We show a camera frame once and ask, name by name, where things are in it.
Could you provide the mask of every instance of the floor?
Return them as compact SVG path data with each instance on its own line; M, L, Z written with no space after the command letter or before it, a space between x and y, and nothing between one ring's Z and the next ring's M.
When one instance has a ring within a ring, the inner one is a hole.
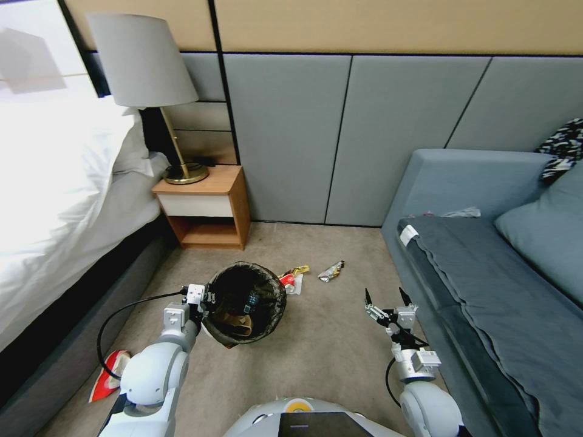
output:
M317 279L341 259L346 266L336 279L330 283ZM384 384L390 339L363 309L364 287L381 307L401 303L399 278L380 230L254 223L245 251L175 249L145 297L205 282L239 260L261 264L276 274L302 264L312 271L304 276L301 295L288 296L280 324L265 339L227 350L204 333L197 337L180 394L176 437L221 436L252 405L286 396L333 401L410 436ZM114 348L137 353L155 341L162 309L170 302L172 298L138 306ZM96 377L97 371L39 436L97 435L115 396L88 404ZM395 373L390 383L398 393Z

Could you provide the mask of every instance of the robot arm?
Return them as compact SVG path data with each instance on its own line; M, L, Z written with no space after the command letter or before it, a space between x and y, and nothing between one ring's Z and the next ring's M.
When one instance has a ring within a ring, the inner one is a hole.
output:
M435 351L411 333L415 325L418 306L413 305L402 289L404 307L381 310L372 304L365 290L366 313L385 328L393 344L399 380L405 384L399 398L401 411L415 437L456 437L465 431L462 414L449 393L430 383L442 364Z
M174 435L176 406L188 371L190 351L200 330L206 303L214 296L204 285L185 288L182 303L164 309L156 343L136 354L124 369L120 394L100 437Z

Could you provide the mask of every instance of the label tag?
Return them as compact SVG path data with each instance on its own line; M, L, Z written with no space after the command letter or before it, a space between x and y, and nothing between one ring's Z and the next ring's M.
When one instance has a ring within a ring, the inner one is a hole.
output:
M401 232L401 236L399 238L401 239L403 246L407 247L411 241L411 238L415 237L416 235L419 235L419 233L415 230L415 228L411 225L407 225L403 229L403 232Z

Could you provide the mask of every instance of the gray blanket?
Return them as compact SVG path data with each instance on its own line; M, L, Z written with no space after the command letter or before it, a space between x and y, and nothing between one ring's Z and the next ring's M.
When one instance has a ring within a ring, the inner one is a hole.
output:
M544 436L583 435L583 310L479 218L404 218Z

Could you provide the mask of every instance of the trash can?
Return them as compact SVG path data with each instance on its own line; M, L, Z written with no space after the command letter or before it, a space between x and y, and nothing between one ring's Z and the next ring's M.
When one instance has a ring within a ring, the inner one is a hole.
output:
M283 284L258 264L237 262L223 269L209 281L208 291L215 294L216 306L203 324L227 348L261 340L284 314Z

